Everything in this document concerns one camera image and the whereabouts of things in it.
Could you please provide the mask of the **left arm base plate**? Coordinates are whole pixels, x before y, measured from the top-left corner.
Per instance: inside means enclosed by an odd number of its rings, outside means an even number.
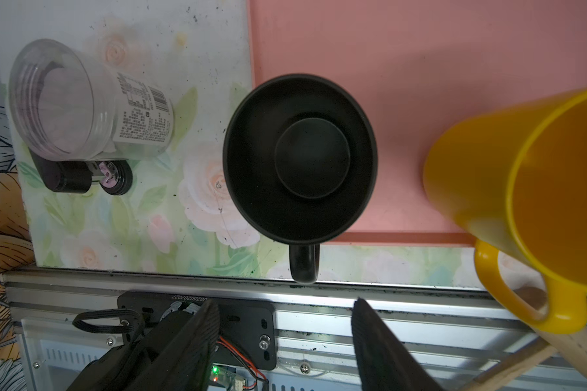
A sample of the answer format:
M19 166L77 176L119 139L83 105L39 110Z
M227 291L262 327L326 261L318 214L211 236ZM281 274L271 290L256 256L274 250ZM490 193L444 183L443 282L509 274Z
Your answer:
M191 304L201 306L207 297L196 295L126 292L117 298L117 306L140 312L145 333L153 330L171 312ZM220 334L243 353L261 371L277 366L275 308L268 301L217 298Z

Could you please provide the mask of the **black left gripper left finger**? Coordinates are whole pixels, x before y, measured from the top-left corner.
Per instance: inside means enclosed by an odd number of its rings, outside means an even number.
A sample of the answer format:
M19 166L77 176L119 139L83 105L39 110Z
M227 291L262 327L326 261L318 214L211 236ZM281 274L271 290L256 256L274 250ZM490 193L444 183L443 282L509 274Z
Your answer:
M220 331L218 304L168 314L138 344L125 390L206 390Z

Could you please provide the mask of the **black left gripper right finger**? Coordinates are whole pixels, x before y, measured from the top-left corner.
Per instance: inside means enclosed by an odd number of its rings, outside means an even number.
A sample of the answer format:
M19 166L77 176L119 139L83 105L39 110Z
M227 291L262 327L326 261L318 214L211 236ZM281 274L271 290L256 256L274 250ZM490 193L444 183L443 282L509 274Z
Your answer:
M363 390L441 390L363 298L352 310L352 336Z

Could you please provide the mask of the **green circuit board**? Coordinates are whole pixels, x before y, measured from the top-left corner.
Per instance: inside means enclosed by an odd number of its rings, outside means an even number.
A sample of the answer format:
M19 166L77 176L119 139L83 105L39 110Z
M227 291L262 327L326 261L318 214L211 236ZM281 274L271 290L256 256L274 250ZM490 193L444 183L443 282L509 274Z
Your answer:
M229 369L220 365L213 365L210 371L208 390L215 391L244 391L252 383L236 373L236 369Z

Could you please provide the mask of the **pink silicone tray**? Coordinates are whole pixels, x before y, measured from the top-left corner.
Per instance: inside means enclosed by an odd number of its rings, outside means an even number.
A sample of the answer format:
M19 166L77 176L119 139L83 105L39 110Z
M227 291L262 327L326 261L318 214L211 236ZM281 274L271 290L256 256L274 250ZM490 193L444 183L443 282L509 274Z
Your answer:
M250 1L252 78L342 86L378 145L378 179L339 244L469 246L422 187L461 120L587 86L587 1Z

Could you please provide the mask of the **clear glass jar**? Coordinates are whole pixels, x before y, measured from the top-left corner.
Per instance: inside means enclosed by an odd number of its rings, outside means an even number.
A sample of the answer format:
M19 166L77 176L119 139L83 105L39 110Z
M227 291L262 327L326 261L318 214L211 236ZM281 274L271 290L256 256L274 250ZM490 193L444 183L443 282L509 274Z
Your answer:
M49 161L144 160L164 152L174 130L160 87L51 39L16 57L8 104L26 146Z

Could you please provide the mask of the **black mug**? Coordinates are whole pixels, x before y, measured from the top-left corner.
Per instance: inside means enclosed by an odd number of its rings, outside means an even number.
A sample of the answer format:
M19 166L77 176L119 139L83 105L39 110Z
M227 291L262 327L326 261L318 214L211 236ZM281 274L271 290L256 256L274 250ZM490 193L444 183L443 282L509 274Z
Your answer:
M373 195L378 149L347 91L315 75L289 74L256 87L238 106L223 170L244 220L286 244L292 278L311 284L321 245L347 231Z

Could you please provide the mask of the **wooden mallet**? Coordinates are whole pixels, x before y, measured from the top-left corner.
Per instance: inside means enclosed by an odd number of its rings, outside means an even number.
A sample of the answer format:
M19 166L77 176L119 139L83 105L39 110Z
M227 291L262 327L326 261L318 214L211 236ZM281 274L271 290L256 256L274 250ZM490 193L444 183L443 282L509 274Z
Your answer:
M461 335L446 342L447 362L439 366L452 390L587 390L587 327L556 335L513 319L486 293L492 314L461 316Z

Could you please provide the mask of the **yellow mug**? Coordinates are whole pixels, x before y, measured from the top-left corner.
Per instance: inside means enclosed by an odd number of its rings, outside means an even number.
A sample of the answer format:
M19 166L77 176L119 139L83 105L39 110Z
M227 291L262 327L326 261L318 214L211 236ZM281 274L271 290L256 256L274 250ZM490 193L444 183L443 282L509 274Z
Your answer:
M480 282L535 329L587 324L587 88L472 117L445 131L423 168L427 198L475 237ZM502 278L505 253L538 271L547 310Z

